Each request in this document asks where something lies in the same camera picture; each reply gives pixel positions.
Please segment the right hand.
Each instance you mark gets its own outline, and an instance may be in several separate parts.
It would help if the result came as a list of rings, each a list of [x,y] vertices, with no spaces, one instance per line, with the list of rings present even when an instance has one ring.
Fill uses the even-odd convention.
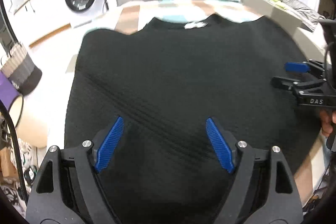
[[[321,119],[321,133],[328,138],[333,132],[333,125],[336,123],[335,111],[330,113],[326,110],[321,110],[319,117]]]

